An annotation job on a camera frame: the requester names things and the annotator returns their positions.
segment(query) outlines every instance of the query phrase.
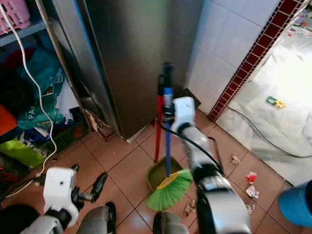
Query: trash debris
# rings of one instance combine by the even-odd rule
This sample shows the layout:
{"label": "trash debris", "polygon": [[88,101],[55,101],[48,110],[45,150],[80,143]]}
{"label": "trash debris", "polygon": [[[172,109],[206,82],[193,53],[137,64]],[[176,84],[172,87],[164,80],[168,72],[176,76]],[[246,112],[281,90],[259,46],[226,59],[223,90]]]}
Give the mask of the trash debris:
{"label": "trash debris", "polygon": [[286,103],[283,100],[273,98],[272,96],[268,96],[265,101],[273,106],[277,106],[279,109],[282,109],[286,106]]}
{"label": "trash debris", "polygon": [[195,201],[192,200],[189,205],[186,205],[184,208],[184,216],[188,217],[192,212],[195,212]]}
{"label": "trash debris", "polygon": [[286,103],[285,103],[284,101],[282,101],[282,100],[277,100],[277,101],[275,102],[275,105],[276,105],[279,109],[282,109],[282,108],[284,108],[284,107],[286,106]]}
{"label": "trash debris", "polygon": [[248,194],[249,197],[258,199],[260,192],[257,191],[253,185],[249,186],[248,189],[246,190],[246,193]]}
{"label": "trash debris", "polygon": [[240,159],[237,157],[236,154],[232,154],[232,160],[231,160],[231,163],[234,164],[234,165],[238,165],[240,163]]}
{"label": "trash debris", "polygon": [[255,209],[255,205],[254,204],[252,204],[252,205],[247,204],[246,208],[247,208],[248,213],[251,214]]}
{"label": "trash debris", "polygon": [[254,184],[255,179],[257,178],[257,173],[256,172],[249,172],[246,175],[246,179],[248,180],[249,184]]}

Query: green broom bristles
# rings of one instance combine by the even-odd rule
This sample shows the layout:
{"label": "green broom bristles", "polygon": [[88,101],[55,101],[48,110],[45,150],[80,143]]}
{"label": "green broom bristles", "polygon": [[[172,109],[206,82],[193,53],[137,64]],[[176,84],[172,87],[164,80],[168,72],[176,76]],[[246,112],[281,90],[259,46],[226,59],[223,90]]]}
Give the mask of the green broom bristles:
{"label": "green broom bristles", "polygon": [[163,211],[183,198],[192,181],[189,169],[179,171],[179,175],[166,187],[156,188],[147,199],[146,205],[155,211]]}

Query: orange bag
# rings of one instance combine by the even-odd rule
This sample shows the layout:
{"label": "orange bag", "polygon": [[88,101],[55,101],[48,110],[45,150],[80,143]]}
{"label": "orange bag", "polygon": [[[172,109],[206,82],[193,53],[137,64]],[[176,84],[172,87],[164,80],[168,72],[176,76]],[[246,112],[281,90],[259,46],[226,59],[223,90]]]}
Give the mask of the orange bag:
{"label": "orange bag", "polygon": [[0,103],[0,136],[16,127],[16,118]]}

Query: black cable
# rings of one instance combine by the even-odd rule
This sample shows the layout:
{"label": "black cable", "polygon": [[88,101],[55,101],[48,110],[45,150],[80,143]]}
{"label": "black cable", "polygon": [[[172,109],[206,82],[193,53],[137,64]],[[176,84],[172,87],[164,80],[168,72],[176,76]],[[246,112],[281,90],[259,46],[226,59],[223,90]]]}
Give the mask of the black cable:
{"label": "black cable", "polygon": [[221,163],[221,159],[220,159],[220,157],[219,157],[219,151],[218,151],[218,149],[217,149],[216,140],[215,140],[213,137],[208,137],[208,138],[209,138],[209,139],[213,139],[213,140],[214,140],[214,143],[216,144],[216,152],[217,152],[217,154],[218,154],[217,157],[218,157],[218,160],[219,160],[220,163],[218,163],[218,162],[217,162],[207,151],[205,151],[200,145],[196,144],[194,141],[192,141],[192,140],[189,139],[188,137],[183,136],[183,135],[181,135],[181,134],[179,134],[179,133],[176,133],[176,132],[174,132],[174,131],[172,131],[172,130],[166,128],[166,127],[164,127],[161,123],[159,123],[159,125],[160,125],[160,127],[161,127],[164,131],[166,131],[166,132],[168,132],[168,133],[171,133],[171,134],[173,134],[173,135],[176,135],[177,137],[179,137],[179,138],[181,138],[181,139],[183,139],[183,140],[186,140],[187,142],[191,143],[191,144],[194,145],[196,148],[198,148],[200,151],[202,151],[202,152],[203,152],[205,155],[207,155],[208,158],[210,158],[211,161],[217,166],[217,168],[219,169],[219,172],[223,174],[223,166],[222,166],[222,163]]}
{"label": "black cable", "polygon": [[240,113],[239,111],[231,108],[231,107],[228,107],[230,110],[240,114],[241,116],[243,116],[258,132],[259,134],[269,143],[271,144],[272,146],[276,147],[277,149],[283,151],[284,153],[288,154],[289,156],[293,156],[293,157],[300,157],[300,158],[305,158],[305,157],[312,157],[312,155],[309,155],[309,156],[298,156],[298,155],[294,155],[294,154],[291,154],[289,152],[287,152],[286,150],[283,150],[282,148],[278,147],[277,145],[275,145],[274,143],[272,143],[271,141],[269,141],[265,136],[264,134],[257,128],[257,126],[250,120],[248,119],[244,114]]}

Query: broom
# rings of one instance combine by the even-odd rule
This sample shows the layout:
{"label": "broom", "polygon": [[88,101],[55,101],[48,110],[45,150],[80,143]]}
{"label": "broom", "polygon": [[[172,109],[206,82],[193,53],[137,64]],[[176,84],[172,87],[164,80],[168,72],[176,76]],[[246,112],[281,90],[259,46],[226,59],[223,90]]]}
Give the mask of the broom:
{"label": "broom", "polygon": [[[170,95],[172,88],[165,88],[164,94]],[[189,169],[170,174],[170,133],[166,132],[166,178],[147,199],[146,205],[155,211],[163,211],[183,198],[192,181]]]}

